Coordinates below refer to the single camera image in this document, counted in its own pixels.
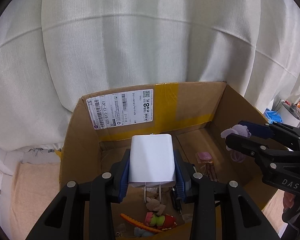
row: beige blanket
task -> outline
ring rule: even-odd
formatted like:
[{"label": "beige blanket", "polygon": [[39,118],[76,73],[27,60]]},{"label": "beige blanket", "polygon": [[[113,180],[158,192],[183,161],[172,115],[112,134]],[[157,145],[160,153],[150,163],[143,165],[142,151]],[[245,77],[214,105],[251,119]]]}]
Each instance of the beige blanket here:
[{"label": "beige blanket", "polygon": [[262,210],[263,214],[269,220],[277,233],[280,231],[284,224],[281,218],[283,213],[283,194],[284,191],[278,189],[272,199],[270,199],[268,204]]},{"label": "beige blanket", "polygon": [[60,163],[19,164],[11,186],[12,240],[24,240],[59,192]]}]

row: plush toy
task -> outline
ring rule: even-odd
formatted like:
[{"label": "plush toy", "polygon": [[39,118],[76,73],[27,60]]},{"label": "plush toy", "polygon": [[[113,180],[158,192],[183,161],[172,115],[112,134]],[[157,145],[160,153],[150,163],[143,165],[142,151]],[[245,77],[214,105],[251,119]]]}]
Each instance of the plush toy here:
[{"label": "plush toy", "polygon": [[164,209],[166,208],[166,205],[160,204],[159,200],[156,200],[155,198],[151,199],[151,198],[147,197],[146,208],[149,211],[156,212],[157,216],[161,216]]},{"label": "plush toy", "polygon": [[154,236],[154,233],[151,233],[147,230],[135,227],[134,228],[134,236],[136,237],[147,237],[147,236]]},{"label": "plush toy", "polygon": [[133,218],[131,217],[128,217],[127,215],[125,214],[120,214],[120,217],[122,217],[124,220],[126,220],[128,223],[134,225],[135,227],[138,227],[138,228],[141,228],[141,229],[144,229],[144,230],[147,230],[149,232],[152,232],[152,233],[162,233],[163,230],[158,230],[156,228],[151,228],[151,227],[148,227],[146,225],[144,225],[143,223],[137,221],[137,220],[134,220]]},{"label": "plush toy", "polygon": [[[248,130],[248,127],[245,125],[241,124],[236,124],[232,128],[226,129],[221,133],[221,138],[226,138],[229,134],[234,133],[234,134],[239,134],[241,136],[250,138],[251,133]],[[235,151],[230,149],[228,146],[226,146],[226,149],[230,152],[230,157],[234,162],[242,163],[245,158],[247,157],[246,155],[242,154],[241,152]]]},{"label": "plush toy", "polygon": [[174,228],[177,223],[176,219],[170,215],[156,216],[153,212],[148,212],[145,219],[145,225],[148,227],[157,226],[157,229],[166,231]]}]

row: yellow packing tape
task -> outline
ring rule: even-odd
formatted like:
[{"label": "yellow packing tape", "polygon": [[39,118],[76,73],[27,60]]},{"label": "yellow packing tape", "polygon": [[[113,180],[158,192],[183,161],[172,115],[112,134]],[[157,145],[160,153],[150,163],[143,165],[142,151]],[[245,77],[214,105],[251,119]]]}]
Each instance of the yellow packing tape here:
[{"label": "yellow packing tape", "polygon": [[154,86],[154,126],[113,135],[100,136],[100,140],[125,140],[136,134],[159,134],[212,121],[213,114],[176,120],[178,88],[178,83],[156,84]]},{"label": "yellow packing tape", "polygon": [[62,151],[54,150],[54,152],[59,156],[60,160],[62,160]]}]

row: cardboard box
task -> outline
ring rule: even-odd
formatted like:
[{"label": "cardboard box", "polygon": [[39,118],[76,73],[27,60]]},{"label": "cardboard box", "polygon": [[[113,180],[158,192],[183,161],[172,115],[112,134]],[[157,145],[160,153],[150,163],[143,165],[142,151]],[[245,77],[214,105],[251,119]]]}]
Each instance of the cardboard box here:
[{"label": "cardboard box", "polygon": [[[91,97],[124,91],[153,89],[153,121],[120,127],[95,130],[91,123],[86,100]],[[224,82],[184,82],[141,85],[119,88],[83,96],[73,112],[62,150],[60,187],[68,181],[83,183],[93,180],[111,165],[120,161],[131,137],[139,134],[170,133],[173,147],[182,158],[195,164],[199,170],[196,152],[209,152],[213,157],[220,182],[236,180],[244,186],[255,203],[262,209],[276,189],[261,182],[261,171],[254,159],[247,157],[243,163],[231,160],[220,133],[245,120],[264,124],[266,119],[241,95]],[[284,149],[275,141],[267,144]],[[168,197],[165,213],[177,217],[178,227],[148,239],[189,239],[191,223],[184,224],[173,210]],[[193,205],[183,205],[183,213],[192,213]],[[120,213],[143,222],[147,209],[143,203],[143,190],[129,186],[121,204],[112,204],[114,227],[124,222]],[[220,210],[217,214],[217,238],[221,237]],[[127,233],[133,226],[127,223]]]}]

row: curtain fold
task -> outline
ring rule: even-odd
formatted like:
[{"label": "curtain fold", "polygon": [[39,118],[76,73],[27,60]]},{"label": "curtain fold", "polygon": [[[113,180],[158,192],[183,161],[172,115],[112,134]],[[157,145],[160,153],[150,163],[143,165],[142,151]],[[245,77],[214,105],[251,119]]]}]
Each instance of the curtain fold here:
[{"label": "curtain fold", "polygon": [[82,95],[185,81],[226,81],[261,112],[277,96],[298,100],[300,9],[293,0],[13,0],[0,18],[0,147],[62,142]]}]

